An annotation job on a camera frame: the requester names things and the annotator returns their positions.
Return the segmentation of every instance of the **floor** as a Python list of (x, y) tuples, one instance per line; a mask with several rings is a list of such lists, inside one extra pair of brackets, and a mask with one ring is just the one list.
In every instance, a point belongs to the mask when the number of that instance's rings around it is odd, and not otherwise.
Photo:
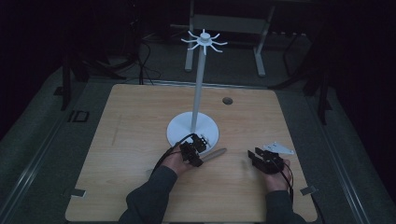
[[(127, 78), (125, 80), (110, 79), (92, 69), (88, 83), (73, 81), (72, 102), (65, 111), (60, 111), (62, 98), (53, 95), (62, 85), (62, 69), (49, 77), (0, 144), (0, 195), (3, 206), (8, 205), (1, 210), (1, 218), (5, 218), (1, 223), (68, 223), (64, 212), (70, 190), (76, 184), (112, 86), (116, 83), (138, 84), (140, 72), (143, 72), (147, 85), (193, 83), (197, 52), (193, 70), (186, 73), (187, 45), (180, 41), (185, 37), (186, 33), (178, 32), (170, 42), (164, 43), (155, 35), (146, 36), (146, 44), (140, 50), (142, 61), (147, 58), (145, 67), (141, 70), (136, 64), (118, 71), (120, 76)], [(258, 77), (253, 43), (222, 39), (222, 35), (219, 41), (229, 41), (230, 44), (219, 47), (222, 53), (208, 51), (206, 85), (266, 89), (289, 78), (287, 69), (295, 69), (310, 46), (304, 36), (299, 37), (286, 55), (287, 68), (283, 53), (290, 37), (270, 35), (262, 52), (267, 75)], [(120, 58), (111, 61), (116, 63)], [(328, 124), (322, 125), (316, 114), (318, 97), (304, 96), (304, 84), (305, 80), (301, 80), (276, 91), (276, 95), (307, 184), (319, 189), (313, 197), (324, 220), (326, 223), (395, 223), (395, 205), (339, 105), (335, 90), (330, 89), (328, 95), (332, 107), (326, 112)], [(73, 110), (89, 111), (89, 120), (68, 122)], [(26, 185), (16, 185), (18, 180)], [(19, 194), (12, 191), (14, 189), (18, 189)]]

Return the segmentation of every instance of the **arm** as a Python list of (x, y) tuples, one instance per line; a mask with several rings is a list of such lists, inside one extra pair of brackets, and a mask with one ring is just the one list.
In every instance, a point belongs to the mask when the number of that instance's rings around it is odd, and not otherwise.
[(183, 162), (178, 147), (151, 175), (148, 182), (133, 190), (126, 198), (128, 209), (120, 217), (119, 223), (161, 223), (169, 201), (169, 193), (177, 177), (192, 168)]
[[(291, 174), (285, 166), (282, 171), (285, 177), (290, 181)], [(305, 220), (298, 214), (293, 212), (291, 200), (289, 197), (289, 185), (282, 174), (267, 175), (262, 173), (265, 186), (267, 187), (267, 195), (265, 195), (267, 205), (267, 224), (302, 224)]]

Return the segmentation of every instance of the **hand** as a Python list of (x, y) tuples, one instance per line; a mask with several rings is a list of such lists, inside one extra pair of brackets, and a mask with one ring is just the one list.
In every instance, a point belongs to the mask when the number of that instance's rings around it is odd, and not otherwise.
[[(290, 161), (288, 160), (283, 160), (288, 166), (290, 166)], [(290, 181), (291, 180), (291, 173), (289, 171), (289, 168), (285, 165), (283, 168), (283, 174), (285, 177)], [(281, 173), (277, 173), (274, 175), (268, 175), (265, 173), (262, 173), (262, 176), (264, 177), (265, 185), (267, 187), (268, 193), (276, 190), (288, 190), (289, 185), (288, 182), (286, 182), (285, 177)]]
[(167, 156), (161, 165), (172, 169), (177, 174), (177, 176), (181, 176), (193, 167), (191, 164), (183, 161), (179, 146), (175, 147), (171, 153), (173, 154)]

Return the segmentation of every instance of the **white stand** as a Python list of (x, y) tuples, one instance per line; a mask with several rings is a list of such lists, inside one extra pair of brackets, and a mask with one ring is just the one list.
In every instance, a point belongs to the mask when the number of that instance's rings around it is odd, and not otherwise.
[(212, 44), (225, 45), (227, 43), (212, 41), (212, 39), (217, 38), (219, 35), (210, 37), (210, 34), (206, 33), (205, 30), (203, 30), (200, 36), (195, 36), (190, 31), (189, 34), (196, 39), (182, 39), (182, 41), (189, 44), (196, 42), (197, 44), (188, 50), (193, 50), (200, 46), (193, 110), (192, 112), (185, 112), (174, 117), (168, 125), (166, 135), (171, 146), (174, 146), (176, 142), (180, 141), (186, 135), (196, 133), (198, 136), (203, 137), (208, 143), (206, 150), (200, 153), (205, 154), (219, 141), (219, 128), (216, 122), (209, 116), (198, 112), (201, 102), (202, 81), (204, 79), (206, 47), (210, 46), (213, 50), (221, 52), (221, 50), (213, 47)]

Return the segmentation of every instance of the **sleeve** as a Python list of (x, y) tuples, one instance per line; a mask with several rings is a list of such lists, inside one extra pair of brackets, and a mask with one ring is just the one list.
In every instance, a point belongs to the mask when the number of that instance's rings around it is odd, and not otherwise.
[(305, 220), (293, 212), (289, 194), (286, 190), (277, 190), (265, 196), (267, 204), (266, 224), (303, 224)]
[(121, 215), (119, 223), (162, 223), (169, 193), (176, 181), (177, 174), (173, 170), (160, 166), (148, 182), (128, 194), (128, 208)]

